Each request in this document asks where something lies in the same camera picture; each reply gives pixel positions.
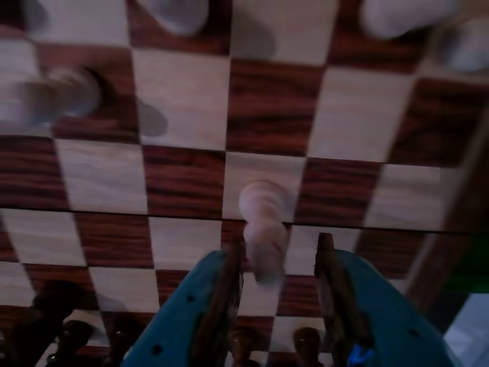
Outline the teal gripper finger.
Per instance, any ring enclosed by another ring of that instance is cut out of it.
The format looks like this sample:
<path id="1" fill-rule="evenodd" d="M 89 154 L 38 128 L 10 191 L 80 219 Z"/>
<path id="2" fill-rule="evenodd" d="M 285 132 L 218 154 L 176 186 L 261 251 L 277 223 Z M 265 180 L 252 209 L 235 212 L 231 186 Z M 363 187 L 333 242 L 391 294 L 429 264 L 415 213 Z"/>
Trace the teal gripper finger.
<path id="1" fill-rule="evenodd" d="M 241 250 L 204 256 L 154 315 L 122 366 L 223 366 L 243 286 Z"/>
<path id="2" fill-rule="evenodd" d="M 325 349 L 334 366 L 457 366 L 436 328 L 365 259 L 320 233 L 315 257 Z"/>

